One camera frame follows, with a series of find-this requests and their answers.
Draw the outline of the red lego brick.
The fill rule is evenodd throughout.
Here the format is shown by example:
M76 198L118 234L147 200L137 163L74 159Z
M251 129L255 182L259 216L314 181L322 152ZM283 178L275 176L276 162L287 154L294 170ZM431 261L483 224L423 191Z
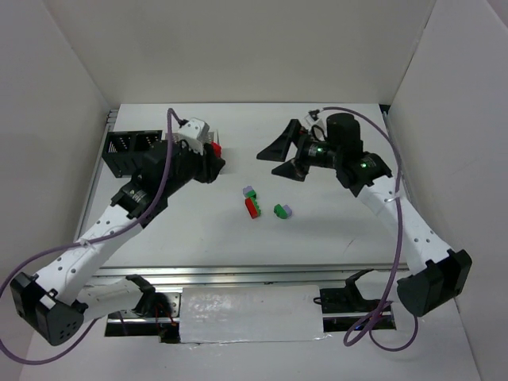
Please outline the red lego brick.
M214 154L216 157L221 158L221 146L215 142L211 143L211 146L214 150Z

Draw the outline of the green and purple lego pair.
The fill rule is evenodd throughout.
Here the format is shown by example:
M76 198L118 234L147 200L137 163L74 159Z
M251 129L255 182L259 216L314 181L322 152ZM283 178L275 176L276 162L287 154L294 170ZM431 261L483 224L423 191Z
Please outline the green and purple lego pair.
M292 209L288 205L276 204L273 211L275 216L280 219L288 219L293 214Z

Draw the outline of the purple and green lego stack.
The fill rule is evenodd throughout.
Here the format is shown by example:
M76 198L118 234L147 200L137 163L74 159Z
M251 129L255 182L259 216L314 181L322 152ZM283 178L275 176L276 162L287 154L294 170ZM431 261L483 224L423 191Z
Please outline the purple and green lego stack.
M242 193L245 198L257 199L257 193L252 186L246 186L243 188Z

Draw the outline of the red and green lego stack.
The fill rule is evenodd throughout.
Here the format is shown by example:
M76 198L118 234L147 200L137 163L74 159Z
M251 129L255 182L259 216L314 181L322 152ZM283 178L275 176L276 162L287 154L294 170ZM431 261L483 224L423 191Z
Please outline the red and green lego stack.
M252 219L255 219L255 218L258 218L261 216L262 211L261 211L261 208L255 198L253 198L253 197L246 198L244 200L244 204L245 204L245 207Z

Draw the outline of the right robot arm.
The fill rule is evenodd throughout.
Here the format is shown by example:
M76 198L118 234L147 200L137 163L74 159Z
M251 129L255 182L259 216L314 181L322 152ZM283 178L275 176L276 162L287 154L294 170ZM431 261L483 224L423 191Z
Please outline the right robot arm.
M278 163L273 175L302 182L312 167L333 169L343 188L359 199L394 234L410 275L397 282L400 302L414 316L461 294L472 266L463 249L443 241L400 194L399 180L377 154L364 149L360 123L353 114L322 119L313 110L304 126L289 121L281 135L257 154Z

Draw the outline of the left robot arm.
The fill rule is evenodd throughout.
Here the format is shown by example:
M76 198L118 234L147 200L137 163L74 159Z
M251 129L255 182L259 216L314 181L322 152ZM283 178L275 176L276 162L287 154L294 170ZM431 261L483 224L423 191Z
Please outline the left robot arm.
M168 206L168 199L192 180L212 183L225 166L200 119L179 122L174 133L143 155L142 165L112 197L98 220L70 248L34 275L21 272L10 282L14 305L50 345L71 339L86 321L119 310L152 316L167 299L140 275L107 286L89 279L125 243L141 233Z

